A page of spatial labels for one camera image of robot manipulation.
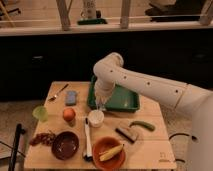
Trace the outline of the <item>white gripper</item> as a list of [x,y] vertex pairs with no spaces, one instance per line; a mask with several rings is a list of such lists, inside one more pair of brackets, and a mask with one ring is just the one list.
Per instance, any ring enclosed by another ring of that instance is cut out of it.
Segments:
[[106,102],[111,98],[114,88],[114,83],[108,83],[98,79],[94,85],[96,105],[105,105]]

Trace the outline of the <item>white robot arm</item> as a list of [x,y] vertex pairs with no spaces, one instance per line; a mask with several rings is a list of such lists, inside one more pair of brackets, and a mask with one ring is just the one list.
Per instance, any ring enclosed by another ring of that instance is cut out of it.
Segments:
[[120,85],[192,117],[187,171],[213,171],[213,91],[184,82],[137,73],[123,68],[124,60],[112,52],[93,67],[97,77],[97,104],[104,104]]

